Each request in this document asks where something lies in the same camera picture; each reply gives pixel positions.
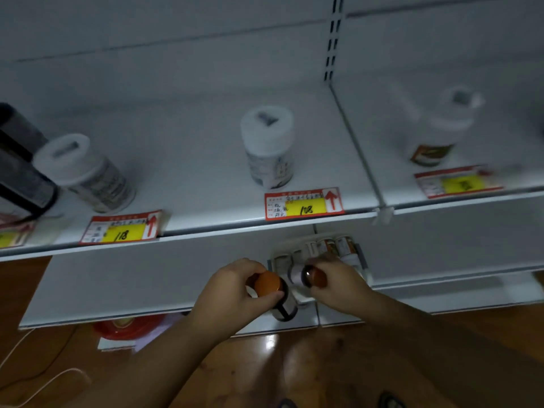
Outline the person's right hand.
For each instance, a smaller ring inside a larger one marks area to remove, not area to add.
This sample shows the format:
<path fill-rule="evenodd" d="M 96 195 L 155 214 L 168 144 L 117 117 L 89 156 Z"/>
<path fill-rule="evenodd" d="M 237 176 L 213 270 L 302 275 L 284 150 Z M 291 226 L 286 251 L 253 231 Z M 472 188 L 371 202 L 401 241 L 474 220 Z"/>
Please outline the person's right hand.
<path fill-rule="evenodd" d="M 332 305 L 327 307 L 361 320 L 372 320 L 374 292 L 353 267 L 331 253 L 310 258 L 305 265 L 318 267 L 327 275 L 328 286 L 332 287 Z"/>

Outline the orange-capped white bottle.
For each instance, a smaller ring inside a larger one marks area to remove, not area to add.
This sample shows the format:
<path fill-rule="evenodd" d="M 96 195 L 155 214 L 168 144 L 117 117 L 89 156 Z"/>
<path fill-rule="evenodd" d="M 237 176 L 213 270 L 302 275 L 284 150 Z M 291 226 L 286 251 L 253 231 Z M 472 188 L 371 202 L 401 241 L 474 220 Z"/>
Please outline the orange-capped white bottle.
<path fill-rule="evenodd" d="M 282 292 L 282 298 L 270 310 L 275 319 L 280 322 L 289 322 L 297 314 L 298 305 L 290 291 L 287 282 L 278 274 L 266 271 L 258 274 L 254 283 L 257 297 L 264 297 L 271 293 Z"/>

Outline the white plastic shelf clip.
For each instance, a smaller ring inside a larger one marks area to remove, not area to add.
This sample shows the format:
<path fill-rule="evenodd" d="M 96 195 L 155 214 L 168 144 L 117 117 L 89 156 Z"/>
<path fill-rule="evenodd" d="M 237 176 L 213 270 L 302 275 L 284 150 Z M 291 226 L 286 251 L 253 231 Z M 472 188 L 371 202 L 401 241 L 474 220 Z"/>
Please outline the white plastic shelf clip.
<path fill-rule="evenodd" d="M 379 207 L 374 209 L 376 213 L 373 219 L 373 226 L 387 226 L 390 224 L 395 214 L 395 208 L 391 206 Z"/>

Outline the person's left hand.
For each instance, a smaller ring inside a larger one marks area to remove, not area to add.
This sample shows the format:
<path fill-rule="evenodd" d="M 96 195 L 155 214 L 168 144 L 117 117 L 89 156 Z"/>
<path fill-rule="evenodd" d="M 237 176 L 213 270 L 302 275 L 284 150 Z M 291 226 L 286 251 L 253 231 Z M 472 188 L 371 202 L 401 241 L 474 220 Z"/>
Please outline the person's left hand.
<path fill-rule="evenodd" d="M 208 281 L 192 308 L 190 324 L 198 336 L 217 345 L 261 315 L 251 315 L 246 282 L 266 272 L 254 260 L 242 258 L 220 268 Z"/>

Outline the person's left forearm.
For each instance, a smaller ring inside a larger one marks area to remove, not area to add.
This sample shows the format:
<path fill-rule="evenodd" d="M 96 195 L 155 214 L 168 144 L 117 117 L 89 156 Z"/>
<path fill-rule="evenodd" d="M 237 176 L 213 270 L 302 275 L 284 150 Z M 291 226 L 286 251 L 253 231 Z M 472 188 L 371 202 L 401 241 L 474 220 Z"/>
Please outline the person's left forearm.
<path fill-rule="evenodd" d="M 191 313 L 62 408 L 168 408 L 219 343 L 218 333 Z"/>

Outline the slotted white shelf upright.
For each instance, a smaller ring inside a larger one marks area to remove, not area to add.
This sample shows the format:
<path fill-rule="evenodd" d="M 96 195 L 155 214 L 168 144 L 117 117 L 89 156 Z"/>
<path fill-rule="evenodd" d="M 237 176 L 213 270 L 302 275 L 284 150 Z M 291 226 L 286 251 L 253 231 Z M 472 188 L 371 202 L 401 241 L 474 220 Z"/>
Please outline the slotted white shelf upright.
<path fill-rule="evenodd" d="M 338 61 L 338 45 L 341 39 L 341 26 L 344 21 L 344 6 L 346 0 L 329 0 L 328 16 L 326 24 L 326 49 L 324 59 L 323 81 L 331 84 Z"/>

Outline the red tape roll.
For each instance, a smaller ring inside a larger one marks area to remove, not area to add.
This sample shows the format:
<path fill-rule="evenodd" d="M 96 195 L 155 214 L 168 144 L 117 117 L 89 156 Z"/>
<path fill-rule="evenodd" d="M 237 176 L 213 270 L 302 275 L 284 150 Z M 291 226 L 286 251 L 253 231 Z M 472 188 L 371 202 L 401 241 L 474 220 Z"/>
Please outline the red tape roll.
<path fill-rule="evenodd" d="M 104 320 L 93 324 L 93 330 L 101 338 L 111 341 L 134 341 L 151 333 L 160 326 L 166 315 L 146 315 Z"/>

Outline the red and yellow price tag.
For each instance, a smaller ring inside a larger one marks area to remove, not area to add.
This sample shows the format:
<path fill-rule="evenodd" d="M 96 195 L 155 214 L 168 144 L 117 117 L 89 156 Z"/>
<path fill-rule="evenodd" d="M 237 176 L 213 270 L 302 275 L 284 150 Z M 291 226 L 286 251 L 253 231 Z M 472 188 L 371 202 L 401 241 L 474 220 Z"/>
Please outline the red and yellow price tag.
<path fill-rule="evenodd" d="M 0 250 L 24 246 L 36 227 L 36 222 L 0 227 Z"/>
<path fill-rule="evenodd" d="M 470 196 L 504 190 L 495 171 L 486 165 L 440 169 L 413 175 L 427 199 Z"/>
<path fill-rule="evenodd" d="M 345 214 L 338 187 L 264 195 L 266 221 L 318 218 Z"/>
<path fill-rule="evenodd" d="M 158 238 L 163 211 L 93 216 L 78 245 L 126 244 Z"/>

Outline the dark orange-capped bottle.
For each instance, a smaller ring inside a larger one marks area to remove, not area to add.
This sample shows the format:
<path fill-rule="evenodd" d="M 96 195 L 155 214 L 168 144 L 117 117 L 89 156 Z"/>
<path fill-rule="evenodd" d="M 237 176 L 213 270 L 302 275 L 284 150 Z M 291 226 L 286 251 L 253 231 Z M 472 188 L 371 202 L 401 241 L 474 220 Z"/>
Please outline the dark orange-capped bottle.
<path fill-rule="evenodd" d="M 326 288 L 328 277 L 325 272 L 313 265 L 294 264 L 288 272 L 288 279 L 294 286 L 301 288 Z"/>

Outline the white low shelf board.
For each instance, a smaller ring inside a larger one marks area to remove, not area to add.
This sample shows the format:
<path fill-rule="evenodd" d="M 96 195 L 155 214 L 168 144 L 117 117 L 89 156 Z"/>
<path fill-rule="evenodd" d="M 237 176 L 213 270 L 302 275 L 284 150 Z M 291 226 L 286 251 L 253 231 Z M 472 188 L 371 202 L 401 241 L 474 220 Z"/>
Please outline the white low shelf board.
<path fill-rule="evenodd" d="M 349 235 L 372 287 L 429 313 L 544 301 L 544 202 L 518 200 L 64 253 L 18 325 L 36 329 L 185 311 L 220 267 L 271 265 L 296 243 Z"/>

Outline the white lidded labelled bottle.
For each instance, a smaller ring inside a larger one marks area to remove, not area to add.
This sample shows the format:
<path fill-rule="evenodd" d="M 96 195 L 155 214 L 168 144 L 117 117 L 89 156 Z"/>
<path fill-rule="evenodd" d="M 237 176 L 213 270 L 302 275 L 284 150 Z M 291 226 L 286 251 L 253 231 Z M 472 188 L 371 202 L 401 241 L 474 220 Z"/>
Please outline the white lidded labelled bottle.
<path fill-rule="evenodd" d="M 56 137 L 36 152 L 31 163 L 99 214 L 119 212 L 135 197 L 135 189 L 126 176 L 83 134 Z"/>
<path fill-rule="evenodd" d="M 253 181 L 269 190 L 285 186 L 294 175 L 292 111 L 260 105 L 242 116 L 240 129 Z"/>

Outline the person's right forearm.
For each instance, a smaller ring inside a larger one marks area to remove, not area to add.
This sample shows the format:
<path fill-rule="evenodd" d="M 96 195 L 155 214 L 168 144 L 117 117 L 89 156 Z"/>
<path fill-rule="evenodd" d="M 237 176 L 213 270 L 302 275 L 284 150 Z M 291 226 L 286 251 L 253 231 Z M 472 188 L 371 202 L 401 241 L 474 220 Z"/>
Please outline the person's right forearm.
<path fill-rule="evenodd" d="M 544 408 L 544 364 L 386 295 L 349 311 L 376 328 L 459 408 Z"/>

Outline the black cylindrical container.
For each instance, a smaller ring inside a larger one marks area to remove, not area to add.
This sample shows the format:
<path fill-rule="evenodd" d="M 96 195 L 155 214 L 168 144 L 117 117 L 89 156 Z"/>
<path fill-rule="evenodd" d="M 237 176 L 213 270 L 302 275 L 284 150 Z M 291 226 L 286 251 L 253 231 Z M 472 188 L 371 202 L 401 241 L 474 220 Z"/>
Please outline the black cylindrical container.
<path fill-rule="evenodd" d="M 57 202 L 59 187 L 0 147 L 0 226 L 38 219 Z"/>
<path fill-rule="evenodd" d="M 0 103 L 0 150 L 31 163 L 48 139 L 8 103 Z"/>

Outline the white bottle with brown label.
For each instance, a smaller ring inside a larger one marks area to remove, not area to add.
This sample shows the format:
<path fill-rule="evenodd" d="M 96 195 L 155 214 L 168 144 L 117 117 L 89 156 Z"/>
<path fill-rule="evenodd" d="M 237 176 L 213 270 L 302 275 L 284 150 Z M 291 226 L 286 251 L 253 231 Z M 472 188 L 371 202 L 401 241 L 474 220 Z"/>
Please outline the white bottle with brown label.
<path fill-rule="evenodd" d="M 420 166 L 438 166 L 473 128 L 484 104 L 484 95 L 466 85 L 445 88 L 426 103 L 406 97 L 404 110 L 413 124 L 407 158 Z"/>

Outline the white metal shelf board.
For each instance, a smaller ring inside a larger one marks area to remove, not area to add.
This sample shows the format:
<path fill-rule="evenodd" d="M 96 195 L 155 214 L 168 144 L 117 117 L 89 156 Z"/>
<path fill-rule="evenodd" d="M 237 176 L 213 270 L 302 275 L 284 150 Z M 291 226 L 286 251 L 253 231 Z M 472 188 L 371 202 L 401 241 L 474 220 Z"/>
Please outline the white metal shelf board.
<path fill-rule="evenodd" d="M 406 97 L 426 103 L 445 88 L 466 85 L 485 104 L 473 128 L 438 166 L 413 164 L 406 155 L 413 124 Z M 479 200 L 544 195 L 544 55 L 499 61 L 452 63 L 334 75 L 331 90 L 357 144 L 378 208 L 395 212 L 467 205 Z M 486 165 L 504 190 L 427 199 L 415 173 Z"/>
<path fill-rule="evenodd" d="M 267 191 L 250 177 L 240 128 L 242 116 L 263 104 L 294 114 L 294 177 L 283 192 L 337 187 L 348 219 L 376 214 L 376 191 L 326 84 L 85 109 L 37 124 L 51 137 L 87 135 L 136 189 L 118 214 L 167 214 L 158 241 L 343 219 L 265 219 Z"/>

